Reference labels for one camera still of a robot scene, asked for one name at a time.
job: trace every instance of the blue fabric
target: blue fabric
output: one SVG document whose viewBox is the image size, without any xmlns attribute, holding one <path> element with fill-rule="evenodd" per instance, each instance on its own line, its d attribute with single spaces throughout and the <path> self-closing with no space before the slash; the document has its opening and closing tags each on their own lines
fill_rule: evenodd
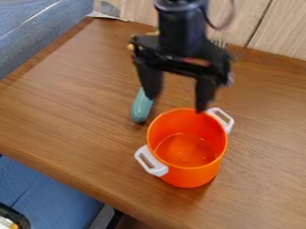
<svg viewBox="0 0 306 229">
<path fill-rule="evenodd" d="M 51 179 L 40 178 L 13 206 L 32 229 L 87 229 L 101 203 Z"/>
<path fill-rule="evenodd" d="M 0 37 L 0 80 L 79 22 L 92 8 L 92 0 L 55 1 L 44 12 L 35 14 L 35 17 L 7 31 Z M 10 24 L 1 12 L 0 21 Z"/>
<path fill-rule="evenodd" d="M 60 0 L 0 0 L 0 36 Z"/>
<path fill-rule="evenodd" d="M 103 207 L 7 157 L 0 157 L 0 174 L 0 202 L 25 215 L 32 229 L 85 229 Z"/>
<path fill-rule="evenodd" d="M 39 177 L 39 173 L 7 157 L 0 157 L 0 202 L 12 206 Z"/>
</svg>

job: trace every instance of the gray fabric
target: gray fabric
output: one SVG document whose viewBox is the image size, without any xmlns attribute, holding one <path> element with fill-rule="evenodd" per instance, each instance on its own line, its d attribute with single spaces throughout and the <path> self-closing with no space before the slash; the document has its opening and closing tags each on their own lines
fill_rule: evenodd
<svg viewBox="0 0 306 229">
<path fill-rule="evenodd" d="M 0 37 L 0 80 L 92 12 L 92 7 L 92 0 L 61 0 L 6 32 Z"/>
</svg>

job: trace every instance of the green object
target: green object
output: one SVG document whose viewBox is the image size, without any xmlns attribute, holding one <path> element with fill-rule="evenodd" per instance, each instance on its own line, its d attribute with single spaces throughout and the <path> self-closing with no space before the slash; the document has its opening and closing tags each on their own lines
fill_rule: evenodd
<svg viewBox="0 0 306 229">
<path fill-rule="evenodd" d="M 132 120 L 136 123 L 144 123 L 153 105 L 153 100 L 148 99 L 143 88 L 137 94 L 137 97 L 132 105 Z"/>
</svg>

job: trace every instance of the floor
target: floor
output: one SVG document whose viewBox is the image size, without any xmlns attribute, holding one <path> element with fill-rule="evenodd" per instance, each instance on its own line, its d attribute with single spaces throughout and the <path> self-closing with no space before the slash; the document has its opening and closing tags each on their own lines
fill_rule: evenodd
<svg viewBox="0 0 306 229">
<path fill-rule="evenodd" d="M 154 229 L 130 216 L 124 215 L 116 229 Z"/>
</svg>

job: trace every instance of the robotic arm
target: robotic arm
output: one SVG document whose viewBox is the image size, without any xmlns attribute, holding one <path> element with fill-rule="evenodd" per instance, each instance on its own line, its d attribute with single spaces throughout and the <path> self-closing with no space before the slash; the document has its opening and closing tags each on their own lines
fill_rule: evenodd
<svg viewBox="0 0 306 229">
<path fill-rule="evenodd" d="M 213 26 L 207 17 L 208 0 L 154 0 L 154 6 L 158 11 L 159 35 L 134 35 L 130 40 L 145 95 L 149 100 L 159 95 L 163 72 L 192 77 L 197 81 L 196 111 L 202 112 L 216 90 L 231 81 L 228 51 L 213 44 L 206 35 L 207 24 Z M 233 17 L 234 11 L 226 22 Z"/>
</svg>

